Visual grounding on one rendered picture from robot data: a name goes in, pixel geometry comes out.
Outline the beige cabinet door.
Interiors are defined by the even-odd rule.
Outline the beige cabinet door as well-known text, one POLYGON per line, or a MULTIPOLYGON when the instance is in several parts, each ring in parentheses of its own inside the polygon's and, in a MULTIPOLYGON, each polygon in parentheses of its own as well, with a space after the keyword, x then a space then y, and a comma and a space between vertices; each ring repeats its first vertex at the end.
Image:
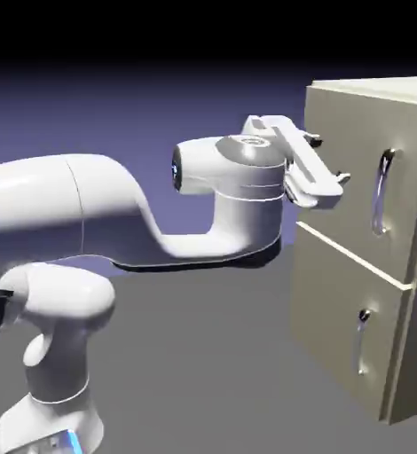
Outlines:
POLYGON ((401 309, 413 287, 375 268, 306 223, 294 243, 289 323, 295 339, 376 419, 384 419, 401 309), (352 367, 358 312, 370 309, 366 373, 352 367))
POLYGON ((318 153, 333 172, 350 173, 335 209, 305 211, 303 222, 403 284, 417 263, 417 76, 318 81, 308 87, 304 125, 323 140, 318 153), (383 222, 371 228, 376 172, 396 148, 383 222))

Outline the beige painted cabinet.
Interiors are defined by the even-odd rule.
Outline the beige painted cabinet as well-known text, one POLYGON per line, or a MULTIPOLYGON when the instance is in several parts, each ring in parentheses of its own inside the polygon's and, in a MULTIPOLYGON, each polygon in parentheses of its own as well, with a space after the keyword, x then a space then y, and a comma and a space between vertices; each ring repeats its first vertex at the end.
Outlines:
POLYGON ((370 415, 417 415, 417 77, 317 81, 305 126, 350 174, 296 224, 289 328, 370 415))

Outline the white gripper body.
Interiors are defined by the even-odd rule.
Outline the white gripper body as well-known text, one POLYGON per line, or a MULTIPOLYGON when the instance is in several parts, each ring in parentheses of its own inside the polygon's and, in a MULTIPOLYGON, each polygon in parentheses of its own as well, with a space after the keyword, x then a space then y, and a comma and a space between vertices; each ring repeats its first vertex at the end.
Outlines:
POLYGON ((287 159, 284 188, 289 199, 301 208, 334 208, 343 196, 336 175, 303 138, 292 121, 271 126, 287 159))

